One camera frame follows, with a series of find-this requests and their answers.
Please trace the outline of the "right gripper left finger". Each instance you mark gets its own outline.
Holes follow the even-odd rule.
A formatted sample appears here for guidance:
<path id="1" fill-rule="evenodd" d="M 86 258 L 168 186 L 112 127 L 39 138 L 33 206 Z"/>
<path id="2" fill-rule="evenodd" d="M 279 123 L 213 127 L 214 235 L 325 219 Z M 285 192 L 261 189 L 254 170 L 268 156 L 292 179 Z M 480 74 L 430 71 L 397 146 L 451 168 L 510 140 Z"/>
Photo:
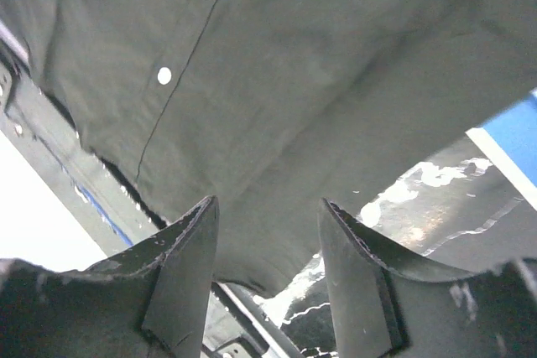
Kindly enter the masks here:
<path id="1" fill-rule="evenodd" d="M 4 357 L 197 357 L 218 238 L 208 196 L 173 225 L 83 271 L 1 262 Z"/>

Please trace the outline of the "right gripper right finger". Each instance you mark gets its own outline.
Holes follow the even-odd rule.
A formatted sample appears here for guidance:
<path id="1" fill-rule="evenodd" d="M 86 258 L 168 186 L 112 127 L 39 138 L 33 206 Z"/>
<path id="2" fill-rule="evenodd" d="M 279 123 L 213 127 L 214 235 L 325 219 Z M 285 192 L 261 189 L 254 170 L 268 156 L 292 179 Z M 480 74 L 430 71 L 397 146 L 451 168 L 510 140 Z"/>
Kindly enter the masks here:
<path id="1" fill-rule="evenodd" d="M 318 228 L 339 356 L 535 356 L 533 258 L 469 272 L 422 257 L 326 199 Z"/>

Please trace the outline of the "black button shirt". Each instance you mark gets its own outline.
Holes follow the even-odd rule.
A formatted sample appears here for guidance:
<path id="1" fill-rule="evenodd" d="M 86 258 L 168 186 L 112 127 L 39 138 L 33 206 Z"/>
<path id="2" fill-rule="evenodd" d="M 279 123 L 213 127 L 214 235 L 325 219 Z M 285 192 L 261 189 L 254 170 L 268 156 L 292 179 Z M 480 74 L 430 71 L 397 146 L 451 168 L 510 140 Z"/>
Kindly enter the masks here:
<path id="1" fill-rule="evenodd" d="M 34 83 L 160 217 L 220 200 L 266 298 L 362 206 L 536 85 L 536 0 L 1 0 Z"/>

